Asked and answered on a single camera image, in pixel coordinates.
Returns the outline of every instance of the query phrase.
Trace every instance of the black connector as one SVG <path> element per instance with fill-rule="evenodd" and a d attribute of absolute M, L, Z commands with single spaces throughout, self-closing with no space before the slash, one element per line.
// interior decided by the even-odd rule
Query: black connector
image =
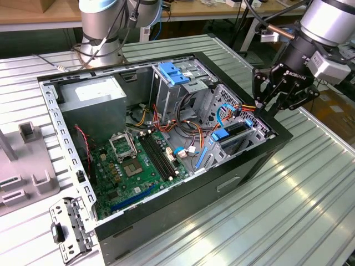
<path fill-rule="evenodd" d="M 238 103 L 238 106 L 235 107 L 235 111 L 233 111 L 233 118 L 240 116 L 242 112 L 242 104 Z"/>
<path fill-rule="evenodd" d="M 79 170 L 78 172 L 76 172 L 76 174 L 77 174 L 77 178 L 78 178 L 79 183 L 82 183 L 85 181 L 85 176 L 84 176 L 84 173 L 82 170 Z"/>
<path fill-rule="evenodd" d="M 127 28 L 134 29 L 138 21 L 138 12 L 133 10 L 128 18 Z"/>
<path fill-rule="evenodd" d="M 56 244 L 64 242 L 64 232 L 60 223 L 52 223 L 52 225 L 50 226 L 50 230 L 52 231 L 53 240 Z"/>

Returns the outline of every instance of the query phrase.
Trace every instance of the ram slot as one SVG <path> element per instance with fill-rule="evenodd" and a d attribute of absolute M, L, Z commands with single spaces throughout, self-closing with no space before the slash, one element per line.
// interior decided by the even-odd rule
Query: ram slot
<path fill-rule="evenodd" d="M 161 160 L 161 162 L 164 164 L 164 166 L 166 167 L 167 170 L 169 170 L 169 174 L 171 177 L 176 176 L 176 173 L 173 169 L 173 167 L 171 166 L 170 162 L 167 160 L 167 158 L 165 157 L 165 155 L 162 153 L 162 151 L 160 150 L 159 146 L 156 144 L 156 142 L 154 141 L 154 139 L 152 137 L 148 138 L 148 142 L 150 143 L 150 145 L 153 147 L 153 149 L 156 151 L 156 155 L 159 157 L 159 159 Z"/>
<path fill-rule="evenodd" d="M 169 180 L 170 176 L 176 176 L 174 169 L 151 136 L 141 138 L 140 142 L 164 181 Z"/>
<path fill-rule="evenodd" d="M 164 181 L 167 181 L 169 179 L 169 177 L 171 176 L 169 173 L 169 170 L 166 169 L 163 162 L 157 157 L 156 151 L 151 146 L 148 139 L 149 139 L 149 136 L 143 137 L 140 139 L 140 143 L 141 143 L 143 149 L 145 150 L 145 152 L 148 154 L 149 159 L 151 159 L 153 165 L 158 170 L 160 176 L 163 178 Z"/>

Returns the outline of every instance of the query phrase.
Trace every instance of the blue latch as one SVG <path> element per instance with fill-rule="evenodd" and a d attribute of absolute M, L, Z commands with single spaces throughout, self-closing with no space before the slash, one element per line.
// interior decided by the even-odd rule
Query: blue latch
<path fill-rule="evenodd" d="M 223 139 L 224 137 L 228 137 L 229 133 L 225 129 L 218 129 L 215 132 L 212 133 L 211 137 L 215 140 L 218 141 L 220 139 Z"/>
<path fill-rule="evenodd" d="M 173 86 L 184 84 L 190 81 L 189 78 L 182 75 L 179 68 L 174 66 L 173 63 L 162 63 L 158 65 L 158 68 Z"/>
<path fill-rule="evenodd" d="M 253 121 L 251 121 L 249 118 L 247 118 L 246 120 L 245 120 L 245 124 L 248 126 L 248 127 L 252 127 L 253 126 Z"/>

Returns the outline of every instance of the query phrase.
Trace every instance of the yellow cable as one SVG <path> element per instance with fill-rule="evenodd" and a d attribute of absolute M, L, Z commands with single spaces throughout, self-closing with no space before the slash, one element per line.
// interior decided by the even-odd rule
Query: yellow cable
<path fill-rule="evenodd" d="M 142 119 L 140 120 L 140 122 L 138 124 L 135 124 L 135 126 L 141 126 L 144 123 L 145 113 L 146 113 L 146 110 L 144 109 Z"/>
<path fill-rule="evenodd" d="M 256 108 L 256 106 L 250 106 L 250 105 L 244 105 L 244 104 L 242 104 L 242 106 L 248 107 L 248 108 Z"/>

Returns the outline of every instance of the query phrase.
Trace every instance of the aluminum table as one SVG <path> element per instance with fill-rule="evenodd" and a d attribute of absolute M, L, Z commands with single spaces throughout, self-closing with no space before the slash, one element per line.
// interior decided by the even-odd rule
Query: aluminum table
<path fill-rule="evenodd" d="M 251 93 L 251 66 L 217 38 L 124 47 L 130 62 L 196 51 Z M 45 57 L 69 69 L 80 66 L 71 52 Z M 62 265 L 48 208 L 75 191 L 36 81 L 56 71 L 35 57 L 0 60 L 0 129 L 15 131 L 25 121 L 40 126 L 62 188 L 0 217 L 2 265 Z M 355 249 L 355 150 L 302 108 L 276 118 L 294 138 L 253 180 L 116 265 L 342 265 Z M 74 265 L 103 265 L 99 249 Z"/>

